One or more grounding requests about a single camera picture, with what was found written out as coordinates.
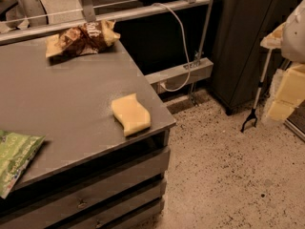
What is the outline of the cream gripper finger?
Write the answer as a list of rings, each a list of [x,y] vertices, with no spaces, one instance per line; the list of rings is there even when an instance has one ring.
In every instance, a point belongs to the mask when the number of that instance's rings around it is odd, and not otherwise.
[[[267,110],[267,117],[274,121],[284,121],[304,100],[305,65],[293,64],[282,74],[271,106]]]
[[[269,49],[280,49],[282,45],[282,34],[283,34],[284,23],[275,28],[271,33],[265,36],[261,42],[260,46]]]

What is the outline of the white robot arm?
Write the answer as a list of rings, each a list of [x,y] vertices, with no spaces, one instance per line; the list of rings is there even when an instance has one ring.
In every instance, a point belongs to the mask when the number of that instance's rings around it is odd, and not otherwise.
[[[274,75],[271,96],[264,109],[266,121],[282,122],[305,100],[305,0],[262,39],[260,46],[280,49],[282,57],[292,62],[288,70],[279,70]]]

